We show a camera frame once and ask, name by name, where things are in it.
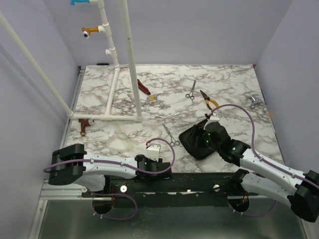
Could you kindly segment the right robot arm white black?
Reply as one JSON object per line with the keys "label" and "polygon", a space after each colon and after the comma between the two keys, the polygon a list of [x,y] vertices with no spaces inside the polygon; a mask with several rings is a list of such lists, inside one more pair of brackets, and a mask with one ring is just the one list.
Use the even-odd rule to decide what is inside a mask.
{"label": "right robot arm white black", "polygon": [[258,153],[252,145],[232,139],[218,122],[202,121],[188,134],[196,152],[217,152],[227,163],[240,167],[230,181],[235,195],[252,192],[287,205],[301,219],[314,223],[319,217],[319,174],[304,173]]}

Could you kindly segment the black zip tool case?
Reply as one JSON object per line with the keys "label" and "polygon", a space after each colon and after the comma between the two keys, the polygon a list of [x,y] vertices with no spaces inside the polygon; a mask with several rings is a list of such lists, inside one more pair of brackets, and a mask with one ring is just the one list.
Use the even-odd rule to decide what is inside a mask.
{"label": "black zip tool case", "polygon": [[207,142],[210,140],[210,136],[204,129],[206,123],[207,119],[195,123],[178,136],[182,146],[196,160],[204,160],[216,152]]}

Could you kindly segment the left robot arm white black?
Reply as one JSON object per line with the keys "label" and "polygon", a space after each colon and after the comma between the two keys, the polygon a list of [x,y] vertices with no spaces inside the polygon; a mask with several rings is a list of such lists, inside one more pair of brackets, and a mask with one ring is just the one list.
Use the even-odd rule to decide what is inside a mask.
{"label": "left robot arm white black", "polygon": [[110,193],[107,177],[120,177],[136,182],[170,179],[171,163],[144,154],[119,158],[98,156],[85,151],[85,145],[74,144],[52,153],[51,165],[44,171],[53,186],[77,184],[104,197]]}

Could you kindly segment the silver thinning scissors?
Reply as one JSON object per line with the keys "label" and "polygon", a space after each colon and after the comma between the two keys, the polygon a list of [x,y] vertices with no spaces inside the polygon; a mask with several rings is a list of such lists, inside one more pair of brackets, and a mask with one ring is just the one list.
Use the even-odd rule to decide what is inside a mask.
{"label": "silver thinning scissors", "polygon": [[194,100],[194,88],[195,88],[195,85],[196,85],[196,80],[193,81],[193,84],[192,84],[192,87],[190,89],[190,92],[185,94],[185,97],[187,99],[190,99],[192,102]]}

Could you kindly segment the silver hair scissors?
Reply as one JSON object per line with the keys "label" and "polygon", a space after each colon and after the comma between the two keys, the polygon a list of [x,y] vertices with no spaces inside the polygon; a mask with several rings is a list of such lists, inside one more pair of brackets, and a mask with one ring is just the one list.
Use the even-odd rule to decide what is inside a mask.
{"label": "silver hair scissors", "polygon": [[169,144],[170,144],[172,147],[174,147],[174,146],[180,146],[180,142],[173,137],[173,135],[171,134],[171,132],[170,132],[170,130],[167,128],[167,126],[166,126],[164,123],[162,123],[162,125],[163,125],[163,127],[164,127],[166,133],[167,133],[168,136],[170,137],[170,143],[169,143]]}

